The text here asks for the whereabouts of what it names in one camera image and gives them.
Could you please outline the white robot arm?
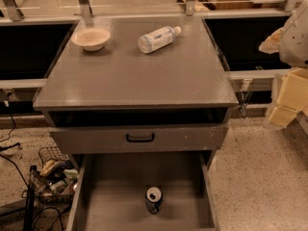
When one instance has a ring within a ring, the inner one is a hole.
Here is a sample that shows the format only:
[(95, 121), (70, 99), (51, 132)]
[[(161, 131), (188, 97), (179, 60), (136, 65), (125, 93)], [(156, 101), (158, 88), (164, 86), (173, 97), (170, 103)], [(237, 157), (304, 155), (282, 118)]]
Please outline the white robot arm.
[(291, 67), (287, 74), (274, 79), (266, 112), (269, 124), (285, 128), (308, 106), (308, 0), (260, 44), (259, 50), (278, 53), (280, 61)]

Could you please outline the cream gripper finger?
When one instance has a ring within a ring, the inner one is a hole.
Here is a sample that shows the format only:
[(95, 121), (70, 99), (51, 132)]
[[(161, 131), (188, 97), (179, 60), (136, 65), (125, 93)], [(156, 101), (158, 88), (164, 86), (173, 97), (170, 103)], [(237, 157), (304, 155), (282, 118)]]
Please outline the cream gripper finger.
[(292, 68), (275, 85), (278, 91), (268, 109), (269, 122), (285, 128), (308, 106), (308, 70)]
[(280, 40), (283, 28), (279, 28), (268, 36), (259, 46), (259, 51), (266, 54), (278, 53), (280, 51)]

